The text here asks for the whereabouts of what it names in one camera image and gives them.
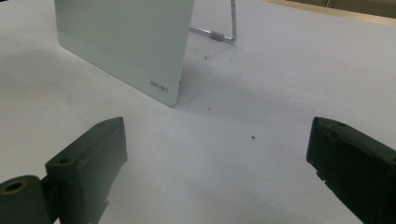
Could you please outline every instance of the mounting hole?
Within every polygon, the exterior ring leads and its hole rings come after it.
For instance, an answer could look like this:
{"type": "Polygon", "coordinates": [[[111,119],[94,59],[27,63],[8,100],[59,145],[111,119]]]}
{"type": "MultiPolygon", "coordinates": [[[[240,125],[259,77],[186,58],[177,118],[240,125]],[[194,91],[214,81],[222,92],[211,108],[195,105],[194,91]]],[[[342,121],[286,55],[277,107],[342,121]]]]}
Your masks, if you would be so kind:
{"type": "Polygon", "coordinates": [[[27,185],[26,180],[16,180],[0,189],[0,194],[9,195],[23,190],[27,185]]]}
{"type": "Polygon", "coordinates": [[[59,160],[59,163],[60,163],[60,164],[67,164],[67,163],[69,163],[69,162],[70,162],[70,159],[69,159],[69,158],[63,158],[63,159],[59,160]]]}
{"type": "Polygon", "coordinates": [[[22,186],[23,184],[21,182],[13,183],[6,187],[6,192],[15,191],[17,189],[20,189],[22,186]]]}

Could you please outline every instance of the white surface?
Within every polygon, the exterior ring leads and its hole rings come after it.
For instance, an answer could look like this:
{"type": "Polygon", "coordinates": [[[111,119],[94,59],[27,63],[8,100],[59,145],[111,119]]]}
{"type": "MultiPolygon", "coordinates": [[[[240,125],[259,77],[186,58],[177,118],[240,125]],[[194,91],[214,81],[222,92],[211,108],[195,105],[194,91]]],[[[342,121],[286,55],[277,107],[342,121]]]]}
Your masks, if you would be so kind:
{"type": "MultiPolygon", "coordinates": [[[[209,4],[194,25],[229,25],[210,21],[228,1],[209,4]]],[[[395,28],[253,0],[238,24],[235,46],[190,35],[169,108],[59,47],[51,1],[1,3],[0,179],[43,177],[92,125],[124,116],[130,159],[103,224],[360,223],[305,152],[314,116],[396,148],[395,28]]]]}
{"type": "Polygon", "coordinates": [[[166,105],[177,101],[193,0],[55,0],[59,43],[166,105]]]}

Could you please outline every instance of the white board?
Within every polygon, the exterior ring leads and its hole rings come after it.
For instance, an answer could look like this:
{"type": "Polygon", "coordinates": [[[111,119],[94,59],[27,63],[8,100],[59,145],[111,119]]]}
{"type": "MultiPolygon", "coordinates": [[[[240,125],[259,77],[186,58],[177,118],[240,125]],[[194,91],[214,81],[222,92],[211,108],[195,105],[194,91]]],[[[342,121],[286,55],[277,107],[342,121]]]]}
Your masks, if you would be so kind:
{"type": "Polygon", "coordinates": [[[62,47],[174,105],[193,0],[55,0],[62,47]]]}

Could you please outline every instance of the wooden surface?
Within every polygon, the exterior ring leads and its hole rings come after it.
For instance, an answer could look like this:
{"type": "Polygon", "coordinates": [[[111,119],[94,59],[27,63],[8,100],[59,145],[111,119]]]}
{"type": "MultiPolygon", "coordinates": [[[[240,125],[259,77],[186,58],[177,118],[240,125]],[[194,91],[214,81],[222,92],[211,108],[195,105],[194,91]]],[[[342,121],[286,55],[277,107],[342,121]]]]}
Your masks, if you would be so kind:
{"type": "Polygon", "coordinates": [[[317,7],[317,6],[311,6],[311,5],[307,5],[307,4],[295,3],[295,2],[284,1],[284,0],[261,0],[261,1],[269,2],[269,3],[273,3],[273,4],[285,6],[285,7],[299,8],[299,9],[318,12],[318,13],[322,13],[322,14],[334,15],[334,16],[343,17],[343,18],[349,18],[352,20],[369,21],[369,22],[375,22],[375,23],[380,23],[380,24],[396,26],[396,19],[392,19],[392,18],[373,16],[373,15],[344,11],[344,10],[328,8],[328,7],[317,7]]]}

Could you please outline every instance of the screw hole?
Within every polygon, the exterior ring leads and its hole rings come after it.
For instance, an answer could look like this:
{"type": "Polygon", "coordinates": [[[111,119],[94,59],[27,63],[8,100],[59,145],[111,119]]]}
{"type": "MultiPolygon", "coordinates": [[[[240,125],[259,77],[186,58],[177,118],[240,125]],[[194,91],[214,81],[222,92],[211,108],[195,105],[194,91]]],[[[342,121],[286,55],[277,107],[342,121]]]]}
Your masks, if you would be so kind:
{"type": "Polygon", "coordinates": [[[59,160],[59,163],[60,163],[60,164],[67,164],[67,163],[69,163],[69,162],[70,162],[70,159],[69,159],[69,158],[63,158],[63,159],[59,160]]]}
{"type": "Polygon", "coordinates": [[[6,187],[6,192],[11,192],[15,191],[17,189],[20,189],[23,186],[21,182],[13,183],[12,185],[6,187]]]}

